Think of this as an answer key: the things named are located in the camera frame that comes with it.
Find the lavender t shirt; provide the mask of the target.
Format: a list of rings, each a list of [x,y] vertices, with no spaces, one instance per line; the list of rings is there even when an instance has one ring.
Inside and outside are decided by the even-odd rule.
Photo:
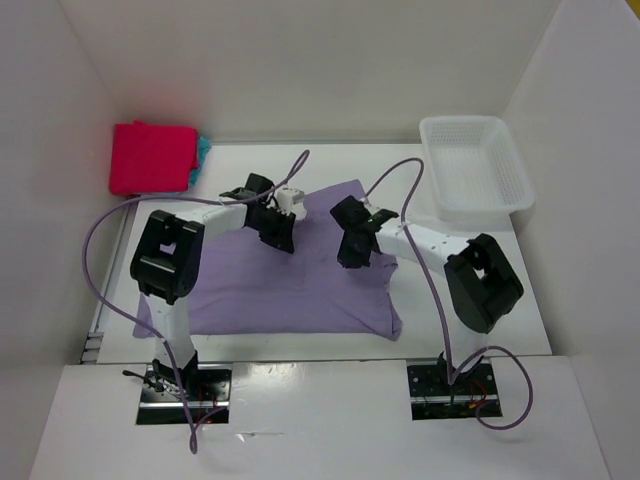
[[[187,298],[191,334],[365,333],[396,340],[402,321],[389,294],[396,259],[374,255],[360,269],[337,261],[342,231],[329,211],[349,195],[363,197],[360,181],[307,194],[292,254],[248,228],[206,241]]]

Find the cyan t shirt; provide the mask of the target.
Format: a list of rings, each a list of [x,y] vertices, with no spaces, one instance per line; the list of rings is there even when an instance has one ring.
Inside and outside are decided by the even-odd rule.
[[[199,135],[197,140],[196,164],[190,171],[189,188],[193,188],[197,184],[211,148],[212,144],[210,140]]]

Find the magenta t shirt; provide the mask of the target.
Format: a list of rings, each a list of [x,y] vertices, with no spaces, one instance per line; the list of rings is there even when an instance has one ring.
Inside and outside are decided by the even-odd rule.
[[[198,132],[140,121],[114,126],[108,188],[116,196],[185,192],[199,166]]]

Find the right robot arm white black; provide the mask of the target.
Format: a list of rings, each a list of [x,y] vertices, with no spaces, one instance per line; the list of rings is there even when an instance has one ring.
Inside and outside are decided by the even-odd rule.
[[[403,213],[351,195],[330,215],[343,231],[337,260],[346,269],[368,267],[375,254],[418,264],[427,279],[443,332],[438,380],[450,393],[473,381],[473,368],[490,347],[488,335],[524,294],[496,239],[453,236],[412,224]]]

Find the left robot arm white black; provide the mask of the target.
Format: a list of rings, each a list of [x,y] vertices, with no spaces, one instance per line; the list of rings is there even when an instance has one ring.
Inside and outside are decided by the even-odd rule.
[[[179,216],[155,210],[130,265],[156,336],[154,374],[176,399],[201,388],[198,353],[190,333],[187,296],[199,276],[203,246],[228,232],[250,228],[270,247],[292,254],[293,227],[304,219],[305,193],[250,174],[245,185]]]

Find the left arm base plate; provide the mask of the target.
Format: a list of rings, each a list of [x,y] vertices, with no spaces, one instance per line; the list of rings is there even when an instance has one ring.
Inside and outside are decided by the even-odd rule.
[[[156,376],[146,366],[136,424],[142,426],[187,424],[177,387]],[[207,365],[200,370],[202,383],[186,394],[189,411],[197,423],[227,424],[231,397],[232,369],[228,365]]]

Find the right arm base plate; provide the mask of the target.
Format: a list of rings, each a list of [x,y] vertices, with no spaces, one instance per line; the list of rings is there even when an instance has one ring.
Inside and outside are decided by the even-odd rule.
[[[412,419],[444,420],[502,416],[494,372],[482,360],[461,374],[455,383],[447,383],[446,367],[441,359],[408,363],[406,366]]]

